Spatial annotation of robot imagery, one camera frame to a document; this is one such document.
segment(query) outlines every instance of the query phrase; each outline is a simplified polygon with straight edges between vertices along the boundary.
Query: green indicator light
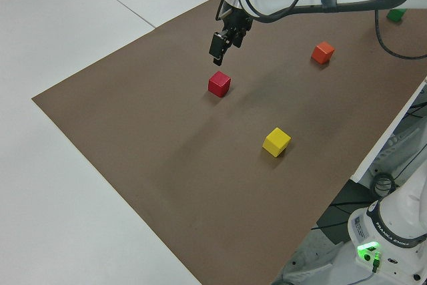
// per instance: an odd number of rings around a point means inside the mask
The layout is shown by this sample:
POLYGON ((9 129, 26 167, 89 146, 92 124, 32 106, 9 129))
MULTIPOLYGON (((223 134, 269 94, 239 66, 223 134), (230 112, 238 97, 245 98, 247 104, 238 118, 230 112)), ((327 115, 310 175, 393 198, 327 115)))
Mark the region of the green indicator light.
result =
POLYGON ((358 251, 361 252, 362 250, 366 250, 368 248, 377 248, 378 246, 379 246, 379 243, 370 242, 370 243, 358 246, 358 251))

